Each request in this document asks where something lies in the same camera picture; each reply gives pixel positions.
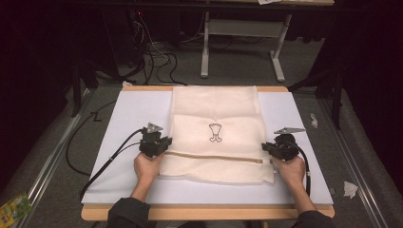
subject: sleeve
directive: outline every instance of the sleeve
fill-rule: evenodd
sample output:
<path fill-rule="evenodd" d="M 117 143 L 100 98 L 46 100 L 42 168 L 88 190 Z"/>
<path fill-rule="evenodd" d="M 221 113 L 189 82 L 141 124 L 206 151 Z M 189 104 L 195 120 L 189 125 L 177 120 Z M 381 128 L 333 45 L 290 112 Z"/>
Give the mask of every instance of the sleeve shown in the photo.
<path fill-rule="evenodd" d="M 134 198 L 121 198 L 109 210 L 108 228 L 146 227 L 150 205 Z"/>
<path fill-rule="evenodd" d="M 293 228 L 336 228 L 330 217 L 318 211 L 306 211 L 298 216 Z"/>

